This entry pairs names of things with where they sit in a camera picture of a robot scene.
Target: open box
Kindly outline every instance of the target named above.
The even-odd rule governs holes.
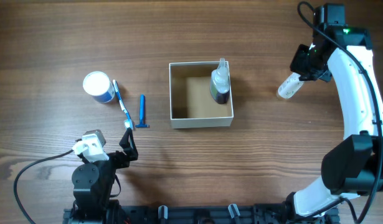
[[[210,95],[210,76],[219,62],[169,64],[169,94],[172,128],[230,126],[234,117],[231,84],[226,104]]]

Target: translucent bottle nozzle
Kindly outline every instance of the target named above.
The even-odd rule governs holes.
[[[225,78],[225,77],[229,76],[227,68],[226,68],[226,62],[225,62],[224,58],[220,59],[219,66],[217,67],[217,74],[221,78]]]

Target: blue toothbrush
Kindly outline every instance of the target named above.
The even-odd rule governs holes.
[[[116,96],[119,99],[119,104],[121,105],[121,109],[123,110],[123,112],[125,112],[126,117],[128,117],[128,119],[124,120],[124,122],[123,122],[125,124],[125,128],[126,129],[131,128],[133,130],[133,122],[130,119],[130,115],[129,115],[128,110],[125,108],[125,105],[123,104],[121,94],[119,93],[118,84],[116,83],[115,80],[112,80],[112,83],[114,84],[114,90],[115,90]]]

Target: wooden surface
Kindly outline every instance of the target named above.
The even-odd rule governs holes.
[[[107,152],[119,149],[119,104],[98,104],[82,88],[95,70],[123,86],[136,123],[146,95],[151,127],[134,132],[139,160],[117,171],[122,205],[282,202],[320,175],[323,156],[342,141],[333,81],[307,83],[288,101],[275,96],[298,45],[311,42],[297,1],[32,2],[0,4],[0,223],[26,222],[12,184],[28,163],[68,151],[92,129],[104,133]],[[346,1],[346,14],[371,31],[383,97],[383,1]],[[171,129],[168,64],[221,57],[232,76],[231,127]],[[36,223],[61,223],[80,164],[71,154],[21,177],[19,196]],[[353,201],[358,213],[365,200]],[[352,222],[345,205],[341,219]],[[366,220],[380,222],[383,193]]]

